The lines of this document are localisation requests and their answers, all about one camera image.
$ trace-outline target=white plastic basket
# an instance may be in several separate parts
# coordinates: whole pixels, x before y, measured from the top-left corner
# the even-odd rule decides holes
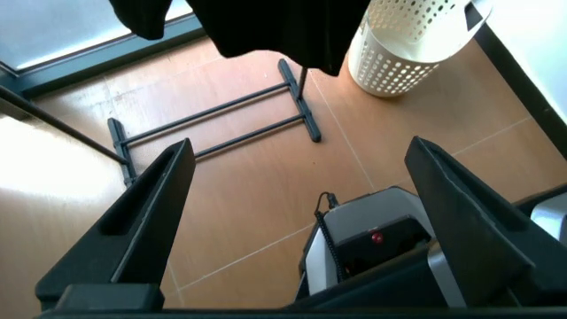
[[[470,0],[372,0],[354,36],[348,69],[365,91],[395,97],[458,52],[490,15],[467,30]]]

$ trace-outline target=hanging black cloth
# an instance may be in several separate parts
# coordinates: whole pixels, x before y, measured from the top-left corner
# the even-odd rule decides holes
[[[171,0],[110,0],[136,35],[163,36]],[[226,58],[254,50],[279,51],[305,67],[338,75],[369,0],[188,0]]]

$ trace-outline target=floor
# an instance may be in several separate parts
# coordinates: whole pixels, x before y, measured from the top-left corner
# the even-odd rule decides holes
[[[132,136],[281,82],[280,57],[225,59],[204,39],[35,102],[110,148],[108,117]],[[403,97],[372,97],[343,67],[338,78],[310,71],[305,98],[321,143],[295,125],[198,162],[162,283],[167,307],[291,302],[317,195],[344,202],[396,184],[413,190],[403,157],[415,135],[510,201],[567,181],[567,163],[476,43]],[[277,94],[138,143],[136,170],[186,136],[200,151],[296,112]],[[124,186],[118,165],[39,121],[2,119],[0,135],[11,137],[0,140],[0,312],[30,317],[37,280]]]

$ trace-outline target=black metal rack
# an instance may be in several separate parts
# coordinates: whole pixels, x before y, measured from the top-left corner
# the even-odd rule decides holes
[[[222,105],[217,105],[217,106],[210,108],[208,110],[205,110],[203,112],[192,114],[192,115],[184,117],[180,120],[173,121],[171,123],[168,123],[168,124],[162,125],[160,127],[151,129],[149,131],[143,132],[142,134],[139,134],[139,135],[136,135],[136,136],[126,137],[126,133],[124,131],[122,124],[114,118],[108,119],[108,128],[110,129],[110,133],[111,133],[111,137],[113,139],[113,145],[114,145],[114,149],[116,150],[116,153],[108,150],[103,145],[95,142],[94,140],[85,136],[84,134],[75,130],[74,128],[69,127],[64,122],[62,122],[62,121],[58,120],[57,118],[51,116],[50,114],[43,111],[42,109],[32,105],[26,99],[24,99],[20,96],[17,96],[16,94],[10,92],[9,90],[7,90],[3,87],[0,87],[0,98],[5,99],[6,101],[11,103],[15,107],[18,107],[22,111],[29,113],[30,115],[35,116],[36,118],[38,118],[42,121],[45,121],[46,123],[50,124],[51,126],[67,133],[68,135],[70,135],[70,136],[76,138],[77,140],[85,143],[86,145],[92,147],[93,149],[103,153],[107,157],[119,162],[121,169],[122,169],[122,174],[124,174],[124,183],[126,184],[127,187],[129,187],[130,185],[132,185],[132,183],[136,180],[136,177],[137,177],[136,170],[134,169],[134,163],[132,161],[132,158],[130,156],[130,151],[129,151],[129,148],[128,148],[129,144],[143,140],[143,139],[145,139],[146,137],[149,137],[149,136],[154,136],[158,133],[169,130],[171,128],[178,127],[178,126],[183,125],[185,123],[189,123],[191,121],[201,119],[201,118],[206,117],[208,115],[212,115],[212,114],[221,112],[223,110],[229,109],[232,106],[239,105],[243,102],[252,100],[254,98],[266,96],[267,94],[270,94],[272,92],[282,90],[282,89],[288,89],[290,91],[291,97],[293,98],[293,101],[298,108],[299,114],[294,115],[294,116],[292,116],[288,119],[285,119],[283,121],[279,121],[277,123],[268,125],[265,128],[256,129],[253,132],[244,134],[243,136],[233,138],[233,139],[231,139],[227,142],[218,144],[216,146],[213,146],[211,148],[208,148],[206,150],[198,152],[198,153],[195,154],[195,158],[198,159],[200,157],[206,156],[206,155],[211,154],[213,152],[220,151],[220,150],[225,149],[225,148],[227,148],[231,145],[238,144],[238,143],[241,143],[245,140],[249,140],[249,139],[254,138],[256,136],[268,133],[269,131],[273,131],[275,129],[281,128],[281,127],[288,125],[288,124],[291,124],[295,121],[303,121],[305,123],[306,127],[307,127],[307,132],[309,133],[311,140],[315,143],[320,142],[321,141],[321,131],[317,127],[317,123],[315,123],[315,119],[313,117],[313,114],[311,114],[311,111],[309,110],[307,102],[303,98],[303,89],[305,88],[305,81],[306,81],[306,78],[307,78],[307,69],[305,67],[302,67],[301,75],[299,77],[299,84],[297,84],[297,82],[295,81],[295,77],[293,76],[293,73],[291,72],[289,65],[287,64],[287,62],[285,62],[284,59],[280,59],[278,61],[277,67],[280,71],[280,74],[283,77],[282,83],[279,83],[279,84],[274,85],[272,87],[262,89],[260,91],[248,94],[248,95],[240,97],[240,98],[237,98],[235,100],[229,101],[229,102],[224,103]]]

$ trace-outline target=perforated basket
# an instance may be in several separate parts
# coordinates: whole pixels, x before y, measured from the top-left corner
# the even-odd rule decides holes
[[[413,89],[458,52],[490,15],[470,30],[470,0],[372,0],[351,43],[348,68],[370,94],[394,97]]]

